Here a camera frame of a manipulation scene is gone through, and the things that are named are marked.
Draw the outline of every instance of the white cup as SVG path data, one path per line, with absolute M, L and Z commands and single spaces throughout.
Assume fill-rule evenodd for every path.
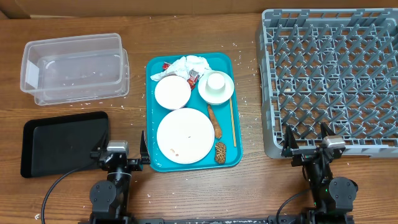
M 206 83 L 206 90 L 209 94 L 215 96 L 222 94 L 225 89 L 225 79 L 220 73 L 212 73 L 209 75 Z

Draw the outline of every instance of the white saucer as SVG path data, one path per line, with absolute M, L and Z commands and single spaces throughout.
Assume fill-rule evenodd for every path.
M 195 109 L 182 108 L 163 118 L 156 138 L 166 158 L 179 164 L 191 164 L 210 152 L 215 133 L 206 115 Z
M 155 99 L 168 110 L 183 108 L 191 97 L 191 87 L 182 77 L 164 77 L 155 87 Z
M 234 93 L 232 78 L 219 71 L 205 73 L 198 83 L 200 96 L 210 105 L 220 105 L 228 101 Z

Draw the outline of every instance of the brown food item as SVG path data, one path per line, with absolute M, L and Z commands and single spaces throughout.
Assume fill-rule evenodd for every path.
M 223 133 L 221 132 L 220 125 L 217 122 L 216 115 L 214 115 L 214 111 L 209 104 L 207 104 L 207 110 L 209 111 L 209 117 L 214 128 L 215 136 L 217 139 L 220 139 L 223 136 Z
M 224 164 L 226 158 L 226 146 L 222 142 L 216 144 L 216 162 L 218 164 Z

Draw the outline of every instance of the black tray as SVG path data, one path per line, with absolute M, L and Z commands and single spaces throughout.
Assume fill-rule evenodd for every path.
M 105 112 L 35 119 L 24 126 L 21 176 L 64 174 L 91 163 L 90 151 L 106 147 L 109 121 Z

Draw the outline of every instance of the chopstick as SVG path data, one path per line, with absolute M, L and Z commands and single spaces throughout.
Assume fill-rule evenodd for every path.
M 232 135 L 234 137 L 234 147 L 236 147 L 235 124 L 234 124 L 234 111 L 232 109 L 232 98 L 229 99 L 229 107 L 231 108 L 231 122 L 232 122 Z

